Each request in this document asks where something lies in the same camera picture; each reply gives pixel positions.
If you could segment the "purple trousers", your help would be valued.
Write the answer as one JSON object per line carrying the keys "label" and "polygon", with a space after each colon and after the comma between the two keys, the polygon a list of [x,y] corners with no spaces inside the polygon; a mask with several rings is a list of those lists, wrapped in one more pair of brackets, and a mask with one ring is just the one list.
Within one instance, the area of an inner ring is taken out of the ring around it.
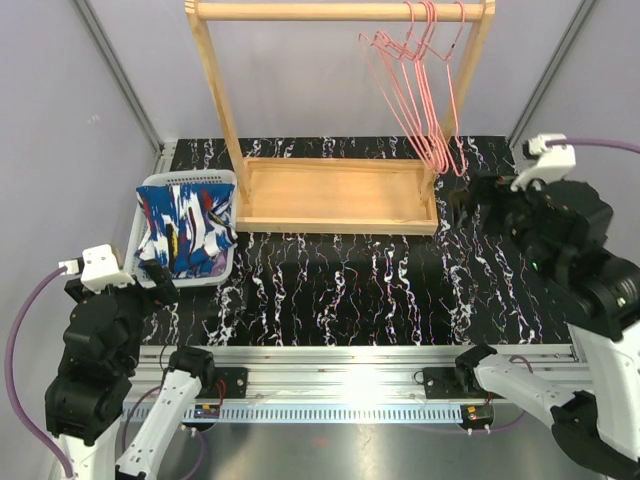
{"label": "purple trousers", "polygon": [[225,250],[204,261],[199,267],[199,276],[204,278],[221,276],[226,271],[228,256],[229,251]]}

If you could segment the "blue patterned trousers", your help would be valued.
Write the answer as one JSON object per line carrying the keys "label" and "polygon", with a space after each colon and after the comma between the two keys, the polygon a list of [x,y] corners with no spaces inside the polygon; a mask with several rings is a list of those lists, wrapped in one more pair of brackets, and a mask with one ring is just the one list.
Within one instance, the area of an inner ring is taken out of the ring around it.
{"label": "blue patterned trousers", "polygon": [[154,260],[173,277],[185,277],[199,273],[204,261],[235,246],[234,192],[230,184],[137,188],[149,227],[136,252],[140,264]]}

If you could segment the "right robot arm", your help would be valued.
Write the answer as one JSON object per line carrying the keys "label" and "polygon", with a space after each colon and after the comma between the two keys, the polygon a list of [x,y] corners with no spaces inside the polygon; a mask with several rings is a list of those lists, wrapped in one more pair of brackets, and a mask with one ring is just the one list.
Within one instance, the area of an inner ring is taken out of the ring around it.
{"label": "right robot arm", "polygon": [[605,249],[612,207],[585,182],[481,171],[450,195],[453,220],[502,235],[543,280],[582,345],[589,391],[555,387],[481,344],[455,360],[466,396],[491,393],[550,429],[578,465],[613,479],[639,476],[639,268]]}

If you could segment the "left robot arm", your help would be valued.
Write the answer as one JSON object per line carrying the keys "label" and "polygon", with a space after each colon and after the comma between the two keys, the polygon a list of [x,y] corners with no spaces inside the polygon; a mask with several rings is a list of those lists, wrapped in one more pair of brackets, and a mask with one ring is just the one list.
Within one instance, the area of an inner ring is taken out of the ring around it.
{"label": "left robot arm", "polygon": [[58,372],[45,393],[47,430],[58,439],[79,479],[154,479],[174,432],[196,397],[217,383],[211,352],[174,351],[146,420],[121,456],[115,437],[138,366],[143,321],[178,298],[171,273],[155,260],[143,264],[154,285],[136,278],[119,286],[103,281],[91,291],[79,279],[66,283],[76,305],[63,334]]}

